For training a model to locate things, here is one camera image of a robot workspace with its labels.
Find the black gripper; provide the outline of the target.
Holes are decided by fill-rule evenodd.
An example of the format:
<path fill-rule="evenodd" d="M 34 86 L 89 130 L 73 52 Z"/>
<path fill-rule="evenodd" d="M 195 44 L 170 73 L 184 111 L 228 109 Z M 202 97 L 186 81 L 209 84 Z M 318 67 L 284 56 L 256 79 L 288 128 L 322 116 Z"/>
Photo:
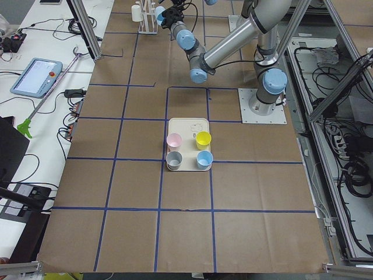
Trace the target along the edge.
<path fill-rule="evenodd" d="M 164 10 L 162 13 L 161 27 L 163 29 L 171 29 L 171 26 L 176 22 L 182 22 L 184 19 L 184 14 L 181 8 L 170 7 Z"/>

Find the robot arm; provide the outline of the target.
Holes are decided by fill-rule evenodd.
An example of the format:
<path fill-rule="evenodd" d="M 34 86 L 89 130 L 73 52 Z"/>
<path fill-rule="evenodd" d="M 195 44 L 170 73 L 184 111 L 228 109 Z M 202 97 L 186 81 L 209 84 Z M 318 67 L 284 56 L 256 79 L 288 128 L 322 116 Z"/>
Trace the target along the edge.
<path fill-rule="evenodd" d="M 214 5 L 217 2 L 217 0 L 205 0 L 205 3 L 207 5 Z"/>
<path fill-rule="evenodd" d="M 169 29 L 189 61 L 189 75 L 194 83 L 206 82 L 223 61 L 240 48 L 258 39 L 254 64 L 258 77 L 258 90 L 250 100 L 251 110 L 259 115 L 271 114 L 276 100 L 287 83 L 271 83 L 270 73 L 280 58 L 277 47 L 277 25 L 286 15 L 291 1 L 244 1 L 236 27 L 211 49 L 206 50 L 184 23 L 185 1 L 173 1 L 171 7 L 159 6 L 155 10 L 158 25 Z"/>

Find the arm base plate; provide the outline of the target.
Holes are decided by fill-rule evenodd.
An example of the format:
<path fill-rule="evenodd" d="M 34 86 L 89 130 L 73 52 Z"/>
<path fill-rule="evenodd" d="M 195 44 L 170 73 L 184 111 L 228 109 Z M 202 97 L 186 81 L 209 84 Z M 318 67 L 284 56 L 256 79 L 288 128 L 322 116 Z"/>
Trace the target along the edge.
<path fill-rule="evenodd" d="M 230 32 L 235 30 L 238 26 L 242 25 L 245 22 L 245 18 L 241 15 L 229 15 L 228 16 L 228 24 Z"/>
<path fill-rule="evenodd" d="M 286 125 L 287 120 L 280 96 L 273 104 L 264 104 L 256 96 L 257 89 L 238 88 L 243 124 Z"/>

